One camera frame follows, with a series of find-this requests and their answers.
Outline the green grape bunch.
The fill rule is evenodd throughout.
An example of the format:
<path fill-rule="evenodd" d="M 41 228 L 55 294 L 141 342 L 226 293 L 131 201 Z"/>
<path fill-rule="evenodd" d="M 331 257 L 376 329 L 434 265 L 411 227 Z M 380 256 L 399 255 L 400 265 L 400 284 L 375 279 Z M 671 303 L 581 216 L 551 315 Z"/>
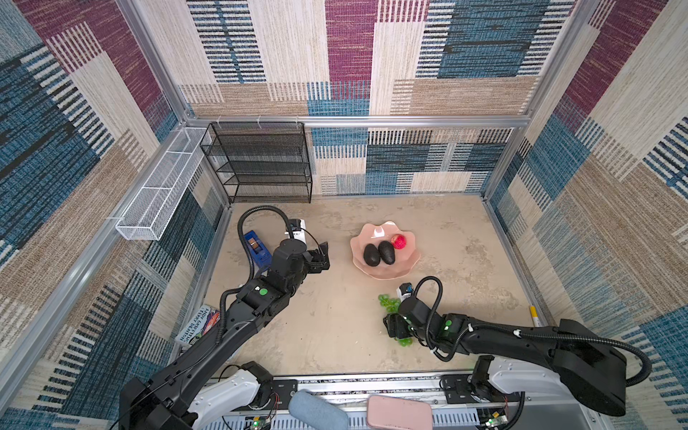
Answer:
<path fill-rule="evenodd" d="M 383 294 L 383 295 L 380 295 L 378 297 L 378 301 L 379 301 L 380 305 L 386 310 L 386 312 L 387 312 L 386 315 L 393 314 L 393 313 L 399 313 L 399 306 L 401 304 L 401 301 L 399 301 L 398 298 L 392 298 L 389 295 Z M 413 343 L 412 339 L 413 338 L 406 339 L 406 340 L 397 340 L 397 339 L 394 339 L 394 340 L 397 340 L 397 342 L 402 347 L 408 347 Z"/>

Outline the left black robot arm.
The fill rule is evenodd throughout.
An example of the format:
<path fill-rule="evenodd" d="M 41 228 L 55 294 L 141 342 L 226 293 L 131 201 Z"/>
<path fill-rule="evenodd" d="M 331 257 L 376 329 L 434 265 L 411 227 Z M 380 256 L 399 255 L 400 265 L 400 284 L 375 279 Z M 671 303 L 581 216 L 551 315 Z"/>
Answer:
<path fill-rule="evenodd" d="M 148 381 L 136 378 L 120 393 L 115 429 L 202 429 L 222 415 L 254 402 L 271 382 L 259 365 L 209 384 L 212 376 L 248 340 L 290 303 L 306 276 L 329 269 L 325 242 L 308 249 L 287 226 L 288 238 L 272 254 L 265 275 L 251 273 L 238 289 L 220 297 L 220 320 L 172 364 Z"/>

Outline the red apple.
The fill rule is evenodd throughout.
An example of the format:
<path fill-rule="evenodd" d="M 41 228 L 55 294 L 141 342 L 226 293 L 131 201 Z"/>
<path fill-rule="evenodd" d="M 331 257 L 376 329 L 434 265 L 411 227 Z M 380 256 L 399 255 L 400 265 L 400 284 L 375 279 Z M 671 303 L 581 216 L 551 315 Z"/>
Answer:
<path fill-rule="evenodd" d="M 390 242 L 396 250 L 404 249 L 408 244 L 407 238 L 403 234 L 396 234 L 392 236 Z"/>

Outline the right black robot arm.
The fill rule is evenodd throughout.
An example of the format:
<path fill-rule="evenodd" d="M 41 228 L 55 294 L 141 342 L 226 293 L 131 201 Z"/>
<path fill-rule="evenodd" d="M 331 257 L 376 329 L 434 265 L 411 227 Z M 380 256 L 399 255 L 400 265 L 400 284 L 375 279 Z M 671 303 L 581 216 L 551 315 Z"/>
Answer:
<path fill-rule="evenodd" d="M 433 305 L 419 298 L 428 282 L 401 285 L 396 311 L 383 324 L 396 340 L 416 339 L 442 362 L 457 355 L 476 355 L 471 376 L 473 394 L 560 392 L 590 410 L 611 417 L 626 412 L 626 391 L 650 377 L 652 363 L 641 349 L 602 338 L 575 320 L 557 326 L 520 327 L 481 321 L 468 315 L 438 312 L 443 298 Z"/>

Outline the dark avocado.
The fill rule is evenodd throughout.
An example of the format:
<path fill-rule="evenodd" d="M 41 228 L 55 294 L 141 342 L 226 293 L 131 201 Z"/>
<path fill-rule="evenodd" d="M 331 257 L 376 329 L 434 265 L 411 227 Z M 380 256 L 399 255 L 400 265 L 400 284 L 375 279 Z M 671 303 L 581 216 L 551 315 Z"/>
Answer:
<path fill-rule="evenodd" d="M 396 262 L 395 248 L 389 241 L 382 241 L 378 245 L 379 253 L 381 254 L 381 261 L 387 265 L 393 265 Z"/>
<path fill-rule="evenodd" d="M 363 260 L 369 267 L 377 267 L 381 263 L 381 254 L 378 248 L 373 244 L 365 246 L 363 252 Z"/>

